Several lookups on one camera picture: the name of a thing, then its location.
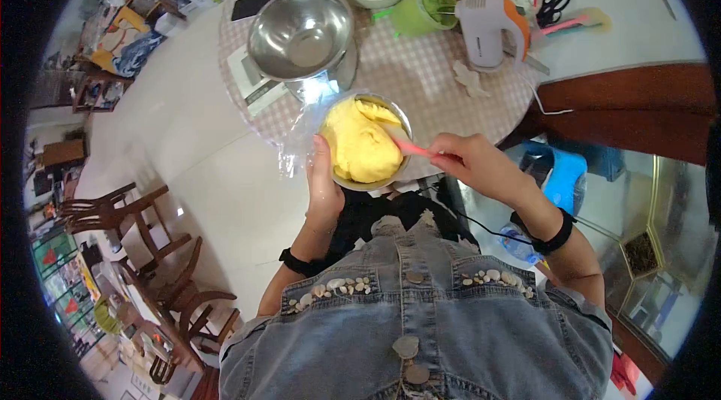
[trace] smartphone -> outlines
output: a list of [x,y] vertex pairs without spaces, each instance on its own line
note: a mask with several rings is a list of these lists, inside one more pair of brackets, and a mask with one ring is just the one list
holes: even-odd
[[270,0],[237,0],[233,5],[233,14],[231,21],[242,20],[243,18],[253,17],[260,9],[268,4]]

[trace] green container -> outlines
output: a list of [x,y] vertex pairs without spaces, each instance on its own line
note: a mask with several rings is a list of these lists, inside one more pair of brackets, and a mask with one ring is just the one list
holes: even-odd
[[453,11],[456,0],[402,0],[391,11],[391,22],[396,32],[405,36],[419,36],[433,31],[452,29],[458,24],[455,15],[434,14],[434,19],[427,7],[443,7],[444,10]]

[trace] yellow dough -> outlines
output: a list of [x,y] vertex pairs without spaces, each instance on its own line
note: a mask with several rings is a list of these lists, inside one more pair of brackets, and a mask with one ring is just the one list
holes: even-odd
[[320,135],[328,140],[336,175],[368,183],[398,170],[401,151],[378,122],[401,125],[393,112],[362,99],[348,98],[330,109]]

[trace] hand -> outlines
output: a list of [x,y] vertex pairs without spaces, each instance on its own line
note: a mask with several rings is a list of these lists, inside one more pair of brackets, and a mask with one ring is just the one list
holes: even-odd
[[313,136],[315,154],[306,167],[310,202],[306,222],[319,232],[330,231],[338,221],[345,205],[345,195],[333,181],[333,162],[328,142],[320,135]]
[[437,168],[453,175],[465,185],[515,209],[530,188],[533,179],[492,145],[482,134],[461,137],[441,133],[428,147],[429,152],[443,152],[455,158],[438,155],[431,158]]

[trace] checkered tablecloth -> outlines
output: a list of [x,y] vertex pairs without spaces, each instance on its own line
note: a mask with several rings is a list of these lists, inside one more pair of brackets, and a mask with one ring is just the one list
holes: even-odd
[[[225,0],[220,25],[219,63],[232,101],[248,125],[271,145],[277,145],[291,129],[301,103],[291,94],[279,98],[251,117],[236,86],[228,56],[247,43],[252,18],[231,22],[236,0]],[[506,58],[499,71],[481,75],[488,98],[471,98],[454,77],[453,64],[467,64],[463,36],[458,31],[434,32],[415,38],[394,37],[388,17],[371,22],[371,12],[355,9],[356,43],[359,53],[354,89],[391,98],[406,112],[414,141],[425,147],[442,132],[460,135],[484,134],[500,142],[526,114],[533,98],[530,87]],[[521,72],[534,84],[538,74],[527,66]],[[423,158],[412,158],[402,180],[437,174],[439,170]]]

